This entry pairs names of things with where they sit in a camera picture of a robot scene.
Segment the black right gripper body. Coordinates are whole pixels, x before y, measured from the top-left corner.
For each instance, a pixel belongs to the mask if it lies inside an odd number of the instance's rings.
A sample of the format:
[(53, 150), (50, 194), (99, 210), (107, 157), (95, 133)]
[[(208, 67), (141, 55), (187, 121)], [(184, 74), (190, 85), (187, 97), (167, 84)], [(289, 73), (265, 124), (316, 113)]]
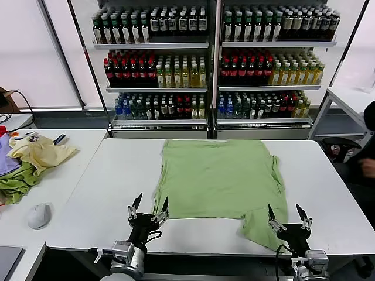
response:
[(305, 255), (310, 250), (307, 239), (311, 235), (311, 229), (303, 227), (302, 224), (283, 224), (277, 230), (277, 237), (288, 244), (292, 255)]

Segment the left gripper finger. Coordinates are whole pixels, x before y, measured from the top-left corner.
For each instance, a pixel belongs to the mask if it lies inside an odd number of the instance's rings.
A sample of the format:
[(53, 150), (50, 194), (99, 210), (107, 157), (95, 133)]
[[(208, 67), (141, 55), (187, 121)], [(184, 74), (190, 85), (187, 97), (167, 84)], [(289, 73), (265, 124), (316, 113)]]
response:
[(137, 209), (140, 205), (143, 193), (140, 193), (139, 196), (133, 201), (132, 205), (128, 206), (128, 219), (136, 219), (137, 218)]
[(163, 225), (169, 218), (169, 204), (168, 198), (165, 199), (162, 209), (158, 211), (152, 218), (151, 222), (156, 225)]

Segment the person's hand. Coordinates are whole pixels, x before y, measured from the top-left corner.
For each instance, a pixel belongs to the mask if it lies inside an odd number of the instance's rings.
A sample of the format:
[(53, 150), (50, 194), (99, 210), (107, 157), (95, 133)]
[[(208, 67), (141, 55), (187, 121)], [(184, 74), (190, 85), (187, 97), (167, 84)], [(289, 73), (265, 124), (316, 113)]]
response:
[(375, 178), (375, 160), (374, 159), (362, 159), (361, 168), (363, 176), (366, 178)]

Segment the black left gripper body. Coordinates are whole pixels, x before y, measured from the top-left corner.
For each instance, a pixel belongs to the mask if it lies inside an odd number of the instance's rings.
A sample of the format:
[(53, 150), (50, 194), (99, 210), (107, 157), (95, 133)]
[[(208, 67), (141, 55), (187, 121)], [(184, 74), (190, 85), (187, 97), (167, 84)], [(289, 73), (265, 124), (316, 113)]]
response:
[(164, 223), (164, 213), (158, 215), (136, 213), (128, 222), (132, 228), (128, 240), (133, 244), (146, 244), (162, 235), (159, 229)]

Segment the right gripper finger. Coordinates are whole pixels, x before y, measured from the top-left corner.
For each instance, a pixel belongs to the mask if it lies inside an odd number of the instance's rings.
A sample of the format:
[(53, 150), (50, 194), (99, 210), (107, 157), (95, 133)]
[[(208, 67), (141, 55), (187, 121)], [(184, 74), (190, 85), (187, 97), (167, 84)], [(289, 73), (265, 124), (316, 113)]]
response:
[(276, 219), (273, 209), (268, 205), (268, 225), (274, 232), (282, 231), (282, 224)]
[(305, 210), (301, 208), (299, 204), (296, 204), (296, 209), (302, 222), (302, 229), (310, 231), (312, 225), (312, 217), (307, 216)]

